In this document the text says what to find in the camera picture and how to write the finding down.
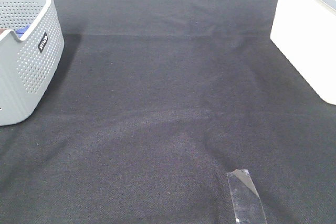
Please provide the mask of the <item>grey perforated laundry basket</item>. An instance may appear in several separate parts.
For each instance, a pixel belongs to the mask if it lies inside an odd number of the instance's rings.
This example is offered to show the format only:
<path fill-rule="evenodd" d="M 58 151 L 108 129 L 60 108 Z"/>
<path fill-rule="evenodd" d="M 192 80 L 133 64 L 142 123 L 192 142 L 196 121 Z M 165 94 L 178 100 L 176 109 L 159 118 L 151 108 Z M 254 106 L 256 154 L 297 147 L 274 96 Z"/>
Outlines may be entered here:
<path fill-rule="evenodd" d="M 30 25 L 18 38 L 15 30 Z M 40 102 L 64 48 L 54 0 L 1 0 L 1 126 L 26 120 Z"/>

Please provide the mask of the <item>clear tape strip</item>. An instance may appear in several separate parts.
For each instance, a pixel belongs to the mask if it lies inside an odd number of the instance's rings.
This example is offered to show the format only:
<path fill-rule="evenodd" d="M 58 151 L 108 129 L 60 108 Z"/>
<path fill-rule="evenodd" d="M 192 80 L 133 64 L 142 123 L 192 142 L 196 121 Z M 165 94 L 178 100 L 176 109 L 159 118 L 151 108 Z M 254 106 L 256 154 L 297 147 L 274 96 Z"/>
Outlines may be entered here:
<path fill-rule="evenodd" d="M 227 173 L 236 223 L 266 224 L 261 199 L 247 169 Z"/>

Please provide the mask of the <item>brown towel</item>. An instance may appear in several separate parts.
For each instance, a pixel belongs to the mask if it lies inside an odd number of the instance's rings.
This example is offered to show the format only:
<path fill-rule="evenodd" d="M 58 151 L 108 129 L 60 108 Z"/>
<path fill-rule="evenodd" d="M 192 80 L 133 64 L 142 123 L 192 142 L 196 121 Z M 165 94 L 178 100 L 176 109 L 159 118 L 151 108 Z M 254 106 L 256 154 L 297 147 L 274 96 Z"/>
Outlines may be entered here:
<path fill-rule="evenodd" d="M 7 28 L 0 28 L 0 35 L 2 35 L 2 34 L 7 34 L 8 33 L 8 31 L 9 31 L 9 29 L 7 29 Z"/>

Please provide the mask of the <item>white storage box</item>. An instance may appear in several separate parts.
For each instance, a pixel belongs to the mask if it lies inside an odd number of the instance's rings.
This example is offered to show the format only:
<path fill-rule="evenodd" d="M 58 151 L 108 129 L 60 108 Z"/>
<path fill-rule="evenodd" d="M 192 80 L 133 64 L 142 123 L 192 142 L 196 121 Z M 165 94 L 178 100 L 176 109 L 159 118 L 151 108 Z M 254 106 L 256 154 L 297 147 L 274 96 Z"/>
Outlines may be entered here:
<path fill-rule="evenodd" d="M 317 95 L 335 104 L 335 0 L 278 0 L 270 39 Z"/>

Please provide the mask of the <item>blue cloth in basket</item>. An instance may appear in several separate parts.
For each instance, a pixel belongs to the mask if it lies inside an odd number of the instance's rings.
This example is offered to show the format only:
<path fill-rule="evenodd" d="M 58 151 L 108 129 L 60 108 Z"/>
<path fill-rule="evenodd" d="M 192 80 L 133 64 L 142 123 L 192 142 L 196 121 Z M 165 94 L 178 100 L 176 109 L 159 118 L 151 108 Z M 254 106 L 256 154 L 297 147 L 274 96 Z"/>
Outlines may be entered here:
<path fill-rule="evenodd" d="M 25 34 L 25 32 L 29 29 L 29 27 L 30 25 L 27 25 L 25 27 L 21 27 L 15 30 L 15 33 L 18 36 L 18 38 L 21 38 Z"/>

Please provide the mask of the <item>black table cloth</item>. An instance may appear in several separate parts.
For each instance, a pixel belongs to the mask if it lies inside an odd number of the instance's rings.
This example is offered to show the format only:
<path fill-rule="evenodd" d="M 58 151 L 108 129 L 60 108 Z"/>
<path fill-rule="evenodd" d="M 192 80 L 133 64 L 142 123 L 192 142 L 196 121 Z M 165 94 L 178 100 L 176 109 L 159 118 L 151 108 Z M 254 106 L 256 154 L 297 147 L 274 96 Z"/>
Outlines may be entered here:
<path fill-rule="evenodd" d="M 335 107 L 271 42 L 277 0 L 54 0 L 65 46 L 1 128 L 1 223 L 335 223 Z"/>

